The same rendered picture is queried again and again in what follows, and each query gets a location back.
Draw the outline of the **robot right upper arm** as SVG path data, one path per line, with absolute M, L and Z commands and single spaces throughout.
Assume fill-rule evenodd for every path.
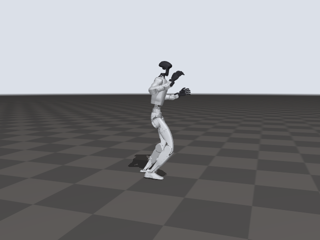
M 162 84 L 163 84 L 163 79 L 161 79 L 161 78 L 155 78 L 155 80 L 154 80 L 153 84 L 151 85 L 151 87 L 160 86 L 160 85 L 162 85 Z M 157 93 L 156 89 L 152 89 L 152 90 L 149 90 L 149 89 L 148 89 L 148 91 L 149 91 L 149 93 L 150 93 L 151 95 L 155 95 L 155 94 Z

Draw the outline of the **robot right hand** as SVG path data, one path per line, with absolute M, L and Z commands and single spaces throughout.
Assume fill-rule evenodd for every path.
M 181 75 L 184 75 L 182 71 L 177 71 L 173 73 L 171 79 L 169 79 L 169 81 L 171 81 L 170 87 L 173 86 L 173 84 L 175 83 L 174 81 L 177 80 Z

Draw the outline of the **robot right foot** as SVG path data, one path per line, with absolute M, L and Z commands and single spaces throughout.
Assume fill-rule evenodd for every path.
M 153 178 L 153 179 L 158 179 L 158 180 L 163 180 L 164 178 L 158 174 L 156 174 L 155 172 L 154 173 L 149 173 L 149 171 L 147 171 L 145 174 L 144 174 L 144 177 L 146 178 Z

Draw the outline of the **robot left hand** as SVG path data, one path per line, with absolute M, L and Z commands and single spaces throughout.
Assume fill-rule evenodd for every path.
M 186 88 L 186 89 L 185 89 L 185 87 L 184 87 L 183 89 L 181 89 L 181 91 L 179 91 L 179 93 L 177 92 L 177 93 L 175 93 L 174 95 L 177 95 L 177 94 L 178 94 L 178 96 L 180 97 L 180 96 L 185 96 L 185 95 L 191 95 L 190 93 L 191 93 L 191 92 L 190 92 L 189 88 Z M 179 98 L 179 97 L 178 97 L 178 98 Z

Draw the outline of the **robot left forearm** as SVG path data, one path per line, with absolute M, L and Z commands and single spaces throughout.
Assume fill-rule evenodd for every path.
M 174 94 L 166 94 L 165 99 L 164 100 L 174 100 L 177 99 L 179 97 L 179 95 L 174 95 Z

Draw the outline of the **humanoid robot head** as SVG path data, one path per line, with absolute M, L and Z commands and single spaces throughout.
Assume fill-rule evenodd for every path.
M 165 73 L 161 73 L 158 77 L 164 77 L 169 75 L 169 69 L 172 67 L 171 63 L 169 63 L 168 61 L 162 61 L 159 63 L 159 67 L 162 67 L 163 70 L 166 70 Z

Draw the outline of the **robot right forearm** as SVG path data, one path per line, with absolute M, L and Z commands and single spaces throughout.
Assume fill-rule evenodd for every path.
M 169 88 L 171 88 L 172 86 L 170 86 L 170 84 L 172 83 L 172 81 L 168 81 L 167 83 L 165 84 L 162 84 L 162 85 L 157 85 L 157 86 L 152 86 L 149 88 L 149 90 L 154 90 L 156 89 L 157 92 L 161 92 L 161 91 L 164 91 L 164 90 L 168 90 Z

